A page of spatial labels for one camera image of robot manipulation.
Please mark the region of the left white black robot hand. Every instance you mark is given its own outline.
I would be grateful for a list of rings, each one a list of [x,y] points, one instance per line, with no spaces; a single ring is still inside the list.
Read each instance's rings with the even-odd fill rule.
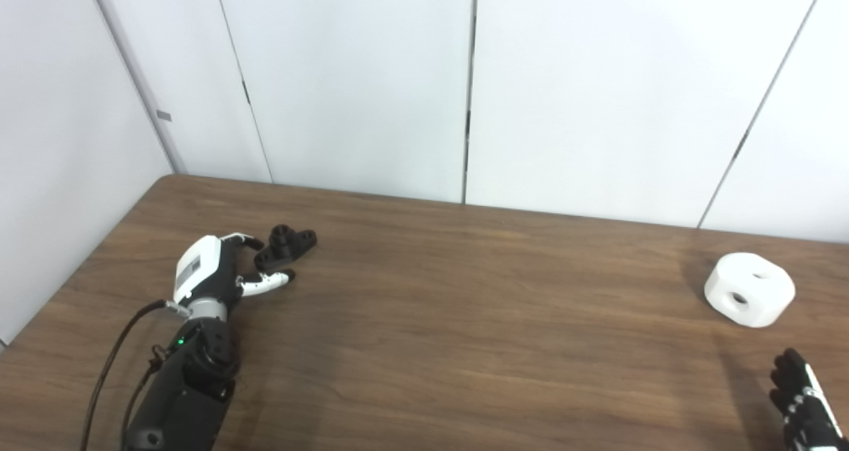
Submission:
[[[243,233],[201,237],[178,261],[173,302],[189,307],[198,300],[210,298],[233,308],[243,297],[259,296],[287,285],[295,277],[292,270],[270,275],[237,272],[240,249],[260,251],[263,246],[261,240]]]

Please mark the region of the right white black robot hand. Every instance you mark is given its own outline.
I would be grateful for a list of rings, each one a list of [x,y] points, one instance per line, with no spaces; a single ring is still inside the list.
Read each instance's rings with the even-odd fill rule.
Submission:
[[[782,415],[787,450],[848,449],[816,373],[797,350],[786,348],[774,358],[770,378],[768,397]]]

